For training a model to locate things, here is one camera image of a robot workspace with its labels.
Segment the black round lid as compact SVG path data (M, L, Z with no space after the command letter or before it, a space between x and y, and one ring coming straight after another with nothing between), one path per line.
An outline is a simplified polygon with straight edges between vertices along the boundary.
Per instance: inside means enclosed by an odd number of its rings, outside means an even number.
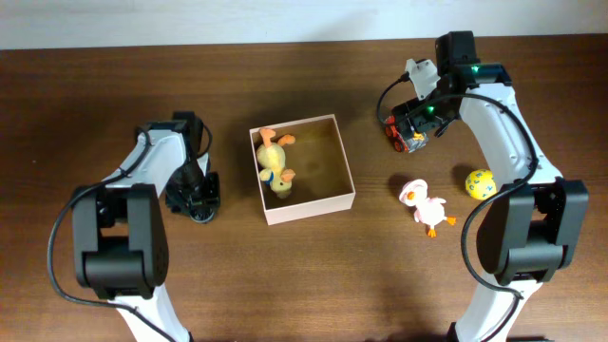
M196 223L206 224L214 219L216 210L214 208L192 209L189 212L190 219Z

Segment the red grey toy truck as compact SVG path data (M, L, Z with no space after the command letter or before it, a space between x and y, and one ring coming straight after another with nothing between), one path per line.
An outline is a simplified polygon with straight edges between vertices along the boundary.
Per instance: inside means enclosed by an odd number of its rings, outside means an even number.
M393 115L385 120L385 133L397 152L412 153L428 142L426 133L418 133L408 122L396 122Z

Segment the yellow plush duck toy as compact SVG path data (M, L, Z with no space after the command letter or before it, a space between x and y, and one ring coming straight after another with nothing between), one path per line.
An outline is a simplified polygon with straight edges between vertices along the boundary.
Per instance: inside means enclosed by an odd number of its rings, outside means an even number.
M262 145L256 150L256 160L262 169L259 179L270 186L280 198L286 199L291 194L295 171L286 167L286 155L283 147L295 143L295 136L287 134L273 142L276 132L268 127L259 129Z

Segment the pink hat duck figure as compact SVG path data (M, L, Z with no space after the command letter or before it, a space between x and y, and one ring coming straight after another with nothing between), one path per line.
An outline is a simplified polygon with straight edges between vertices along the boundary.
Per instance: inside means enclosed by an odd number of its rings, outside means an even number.
M442 198L431 198L428 195L428 184L425 180L411 180L401 189L398 199L407 207L414 207L414 220L424 224L427 235L430 238L437 236L435 227L441 222L446 222L450 226L456 224L457 219L448 216L444 205L447 203Z

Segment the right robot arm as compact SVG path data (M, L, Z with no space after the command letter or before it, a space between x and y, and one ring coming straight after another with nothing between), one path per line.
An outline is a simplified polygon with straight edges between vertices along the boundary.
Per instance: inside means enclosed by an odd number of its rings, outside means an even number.
M434 61L407 61L400 79L415 98L382 120L397 151L414 152L463 121L493 173L490 195L469 214L461 233L465 266L478 285L449 341L505 341L528 298L570 265L589 194L545 157L518 108L501 64L477 57L470 31L435 42Z

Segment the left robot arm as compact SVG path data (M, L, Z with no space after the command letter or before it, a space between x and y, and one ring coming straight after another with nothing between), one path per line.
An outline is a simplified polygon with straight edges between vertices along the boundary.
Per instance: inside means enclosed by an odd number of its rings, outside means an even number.
M136 145L100 185L71 204L78 283L120 313L139 341L190 341L165 286L169 247L162 209L196 223L214 219L219 176L209 169L212 135L193 112L178 111L136 133Z

